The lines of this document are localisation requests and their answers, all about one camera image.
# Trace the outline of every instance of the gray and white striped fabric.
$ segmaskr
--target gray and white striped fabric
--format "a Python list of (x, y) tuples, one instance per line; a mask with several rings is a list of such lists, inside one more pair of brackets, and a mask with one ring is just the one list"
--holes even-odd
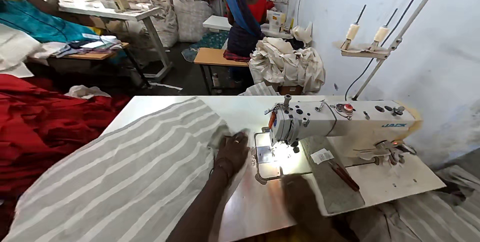
[(194, 97), (101, 136), (25, 192), (5, 241), (164, 241), (207, 182), (221, 128)]
[(261, 82), (250, 86), (244, 93), (239, 96), (279, 96), (278, 92), (275, 92), (272, 86), (267, 86), (265, 82)]
[(360, 241), (480, 241), (480, 180), (458, 166), (436, 174), (458, 184), (466, 199), (429, 191), (352, 212), (349, 224)]

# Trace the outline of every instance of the white wall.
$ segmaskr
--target white wall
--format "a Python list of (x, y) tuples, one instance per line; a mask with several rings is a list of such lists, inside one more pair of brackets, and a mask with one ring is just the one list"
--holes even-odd
[[(344, 40), (349, 25), (363, 6), (355, 43), (371, 42), (395, 8), (396, 23), (410, 0), (301, 0), (299, 23), (313, 22), (313, 46), (325, 64), (323, 95), (344, 95), (369, 59), (342, 57), (332, 43)], [(403, 26), (420, 0), (411, 7)], [(430, 0), (398, 50), (392, 52), (360, 99), (393, 99), (417, 108), (423, 128), (408, 141), (429, 165), (435, 165), (480, 147), (480, 0)], [(298, 0), (290, 0), (289, 16), (297, 15)], [(350, 90), (353, 96), (370, 71)]]

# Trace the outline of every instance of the hand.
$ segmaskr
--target hand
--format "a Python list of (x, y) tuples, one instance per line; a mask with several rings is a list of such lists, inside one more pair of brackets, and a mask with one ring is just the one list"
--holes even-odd
[(284, 176), (282, 188), (285, 206), (298, 224), (309, 225), (322, 218), (315, 194), (301, 175)]
[(223, 168), (228, 174), (228, 178), (231, 178), (245, 163), (249, 151), (247, 143), (248, 137), (243, 132), (232, 137), (224, 137), (216, 156), (214, 168)]

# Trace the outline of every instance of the red fabric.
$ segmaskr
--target red fabric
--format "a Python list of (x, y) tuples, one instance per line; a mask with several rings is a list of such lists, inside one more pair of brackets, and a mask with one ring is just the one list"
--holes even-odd
[(228, 50), (225, 50), (225, 52), (223, 53), (223, 57), (225, 59), (231, 60), (231, 61), (244, 61), (244, 62), (249, 62), (250, 61), (250, 57), (238, 56), (237, 54), (231, 53)]
[(250, 8), (253, 17), (258, 23), (262, 21), (262, 17), (266, 14), (267, 10), (273, 8), (273, 6), (270, 8), (268, 8), (268, 6), (267, 0), (257, 0), (257, 3), (255, 4), (248, 4), (248, 8)]
[(21, 194), (57, 161), (96, 139), (128, 101), (68, 97), (0, 74), (0, 200), (8, 201), (0, 205), (0, 240)]

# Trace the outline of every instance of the garment tag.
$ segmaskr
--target garment tag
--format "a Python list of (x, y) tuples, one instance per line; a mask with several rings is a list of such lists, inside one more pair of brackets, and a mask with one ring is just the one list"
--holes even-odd
[(313, 159), (313, 162), (315, 162), (316, 164), (320, 164), (323, 161), (333, 159), (332, 153), (325, 148), (311, 154), (310, 157), (311, 159)]

